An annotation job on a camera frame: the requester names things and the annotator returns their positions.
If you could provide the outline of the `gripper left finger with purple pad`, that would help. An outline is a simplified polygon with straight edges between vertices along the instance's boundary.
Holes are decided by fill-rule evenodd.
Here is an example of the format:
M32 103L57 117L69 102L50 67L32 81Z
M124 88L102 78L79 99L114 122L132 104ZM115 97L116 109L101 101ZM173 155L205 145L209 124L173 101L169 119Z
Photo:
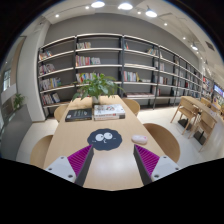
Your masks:
M86 180L93 155L93 146L86 146L68 157L58 157L46 168L46 171L82 186Z

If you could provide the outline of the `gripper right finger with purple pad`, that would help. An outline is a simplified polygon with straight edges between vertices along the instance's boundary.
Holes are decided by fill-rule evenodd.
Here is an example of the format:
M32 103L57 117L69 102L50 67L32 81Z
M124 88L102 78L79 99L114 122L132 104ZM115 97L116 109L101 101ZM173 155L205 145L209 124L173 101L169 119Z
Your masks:
M134 145L133 154L143 185L148 185L180 170L180 167L167 155L159 157L137 144Z

